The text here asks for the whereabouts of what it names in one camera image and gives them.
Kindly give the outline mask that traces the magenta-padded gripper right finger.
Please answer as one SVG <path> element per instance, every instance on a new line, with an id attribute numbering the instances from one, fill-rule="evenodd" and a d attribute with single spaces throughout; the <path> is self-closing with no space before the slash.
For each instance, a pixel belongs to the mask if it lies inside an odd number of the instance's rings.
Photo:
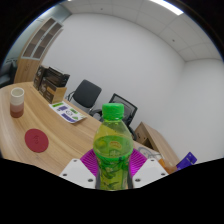
<path id="1" fill-rule="evenodd" d="M 166 170 L 155 158 L 147 159 L 134 149 L 129 160 L 128 188 L 140 188 L 168 176 Z"/>

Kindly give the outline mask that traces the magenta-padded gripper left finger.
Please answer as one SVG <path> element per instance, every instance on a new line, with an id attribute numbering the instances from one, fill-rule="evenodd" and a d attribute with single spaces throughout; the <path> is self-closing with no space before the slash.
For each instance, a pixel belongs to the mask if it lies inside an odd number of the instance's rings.
<path id="1" fill-rule="evenodd" d="M 60 177 L 78 186 L 95 189 L 98 176 L 98 163 L 93 150 L 80 159 L 73 158 L 61 172 Z"/>

